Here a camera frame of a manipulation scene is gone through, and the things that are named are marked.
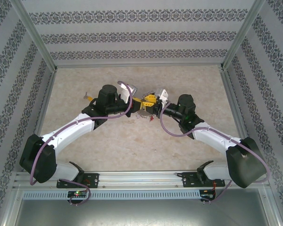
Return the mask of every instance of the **marble floor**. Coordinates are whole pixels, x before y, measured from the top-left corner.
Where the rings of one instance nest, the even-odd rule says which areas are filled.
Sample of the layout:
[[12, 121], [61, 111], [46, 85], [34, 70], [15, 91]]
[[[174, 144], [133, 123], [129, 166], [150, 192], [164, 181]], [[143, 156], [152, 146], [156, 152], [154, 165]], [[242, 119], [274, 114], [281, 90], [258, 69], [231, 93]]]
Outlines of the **marble floor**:
[[[169, 100], [177, 103], [181, 94], [191, 94], [197, 115], [229, 135], [238, 136], [217, 66], [101, 67], [58, 69], [42, 134], [58, 129], [75, 118], [89, 101], [85, 92], [97, 97], [101, 87], [118, 87], [122, 80], [138, 88], [141, 97], [156, 88], [165, 88]], [[180, 134], [176, 122], [164, 117], [166, 127]], [[153, 121], [126, 116], [108, 120], [85, 134], [57, 157], [73, 161], [85, 171], [194, 170], [209, 160], [225, 161], [210, 146], [189, 137], [172, 137]]]

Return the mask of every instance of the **patterned wallpaper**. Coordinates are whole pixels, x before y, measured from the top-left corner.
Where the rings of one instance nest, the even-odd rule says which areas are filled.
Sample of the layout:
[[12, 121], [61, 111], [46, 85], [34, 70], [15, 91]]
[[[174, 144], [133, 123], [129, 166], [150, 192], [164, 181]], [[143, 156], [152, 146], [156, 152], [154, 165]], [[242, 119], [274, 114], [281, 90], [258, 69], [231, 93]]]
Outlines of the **patterned wallpaper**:
[[8, 0], [0, 0], [0, 211], [36, 129], [51, 71]]
[[254, 0], [24, 0], [55, 63], [221, 63]]
[[283, 218], [283, 0], [268, 0], [228, 68], [249, 136], [260, 144]]

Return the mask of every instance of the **robotic arm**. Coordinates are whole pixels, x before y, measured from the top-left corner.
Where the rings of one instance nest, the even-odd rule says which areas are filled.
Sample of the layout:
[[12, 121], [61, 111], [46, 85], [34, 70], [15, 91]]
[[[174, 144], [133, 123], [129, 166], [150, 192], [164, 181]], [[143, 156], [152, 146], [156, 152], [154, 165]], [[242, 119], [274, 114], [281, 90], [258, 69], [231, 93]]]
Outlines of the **robotic arm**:
[[[46, 182], [49, 179], [66, 179], [82, 183], [84, 171], [79, 166], [73, 162], [56, 161], [56, 157], [63, 148], [83, 134], [102, 125], [107, 120], [105, 117], [109, 114], [126, 112], [126, 116], [130, 117], [131, 113], [143, 109], [160, 118], [161, 123], [162, 113], [174, 118], [183, 133], [199, 128], [188, 136], [202, 141], [226, 155], [227, 164], [208, 161], [197, 169], [197, 177], [201, 183], [204, 184], [208, 180], [227, 179], [233, 180], [238, 186], [245, 188], [266, 173], [265, 166], [256, 157], [233, 142], [236, 141], [248, 147], [263, 159], [253, 139], [231, 137], [228, 140], [225, 138], [229, 137], [228, 135], [220, 131], [218, 131], [219, 134], [214, 132], [217, 131], [216, 129], [200, 129], [211, 127], [196, 115], [196, 105], [191, 95], [183, 94], [179, 97], [177, 104], [171, 104], [167, 102], [168, 94], [166, 90], [159, 89], [155, 93], [147, 95], [144, 99], [133, 97], [132, 105], [128, 110], [130, 92], [134, 95], [137, 89], [134, 86], [124, 84], [121, 85], [121, 88], [123, 88], [122, 93], [118, 95], [116, 87], [104, 85], [99, 91], [98, 98], [93, 99], [82, 110], [82, 113], [71, 122], [42, 137], [36, 134], [31, 135], [26, 142], [20, 165], [29, 173], [34, 169], [33, 177], [39, 183]], [[99, 119], [88, 120], [90, 117], [98, 117]], [[33, 167], [41, 146], [44, 146], [44, 149], [37, 159], [35, 167]]]

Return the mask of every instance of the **black mounting plate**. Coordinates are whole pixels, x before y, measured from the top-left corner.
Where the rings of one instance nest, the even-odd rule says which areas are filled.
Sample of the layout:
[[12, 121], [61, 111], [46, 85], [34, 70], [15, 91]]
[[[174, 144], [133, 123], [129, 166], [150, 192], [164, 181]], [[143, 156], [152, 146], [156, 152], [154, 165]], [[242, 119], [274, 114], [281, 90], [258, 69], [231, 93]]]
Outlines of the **black mounting plate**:
[[[213, 187], [213, 180], [207, 180], [204, 184], [198, 179], [197, 172], [184, 172], [178, 173], [179, 177], [183, 179], [183, 187]], [[216, 179], [214, 180], [216, 187], [224, 187], [225, 181]]]
[[[84, 173], [82, 184], [88, 186], [89, 188], [98, 188], [99, 174]], [[82, 188], [82, 187], [75, 184], [67, 183], [62, 180], [58, 180], [57, 188]]]

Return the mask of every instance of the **wallpaper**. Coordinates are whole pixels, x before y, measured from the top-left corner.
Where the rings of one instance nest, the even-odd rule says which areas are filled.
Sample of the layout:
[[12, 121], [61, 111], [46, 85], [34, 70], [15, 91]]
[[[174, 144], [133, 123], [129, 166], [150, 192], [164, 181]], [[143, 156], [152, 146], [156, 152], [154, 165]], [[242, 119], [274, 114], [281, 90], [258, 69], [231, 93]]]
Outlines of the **wallpaper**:
[[57, 66], [222, 63], [254, 0], [24, 0]]
[[247, 132], [271, 169], [283, 218], [283, 0], [263, 5], [228, 73]]
[[0, 0], [0, 211], [33, 134], [51, 71], [8, 0]]

